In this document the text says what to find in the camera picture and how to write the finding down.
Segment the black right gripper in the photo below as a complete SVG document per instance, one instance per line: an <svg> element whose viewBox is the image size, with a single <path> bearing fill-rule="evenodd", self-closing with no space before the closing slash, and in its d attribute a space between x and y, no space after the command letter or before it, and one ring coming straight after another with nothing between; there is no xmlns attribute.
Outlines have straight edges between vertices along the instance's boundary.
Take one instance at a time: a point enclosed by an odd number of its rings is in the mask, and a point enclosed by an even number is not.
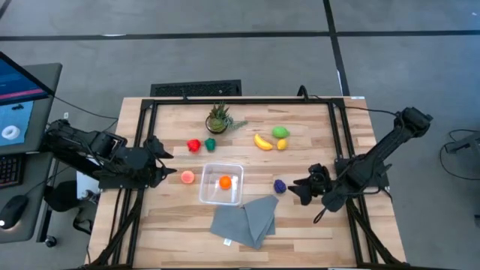
<svg viewBox="0 0 480 270"><path fill-rule="evenodd" d="M316 163L309 167L308 172L309 177L293 182L298 186L288 187L289 191L299 197L302 206L308 206L311 203L312 195L319 196L332 190L332 180L326 166Z"/></svg>

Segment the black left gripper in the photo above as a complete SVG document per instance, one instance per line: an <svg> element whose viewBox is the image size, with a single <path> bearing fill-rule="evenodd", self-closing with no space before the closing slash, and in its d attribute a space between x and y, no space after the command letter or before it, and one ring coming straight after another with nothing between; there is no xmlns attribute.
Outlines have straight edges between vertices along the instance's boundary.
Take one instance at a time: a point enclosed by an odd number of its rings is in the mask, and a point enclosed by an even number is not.
<svg viewBox="0 0 480 270"><path fill-rule="evenodd" d="M143 143L143 147L128 148L125 153L127 177L142 186L156 188L162 181L162 177L176 173L176 169L158 168L159 158L173 158L168 153L164 144L153 136Z"/></svg>

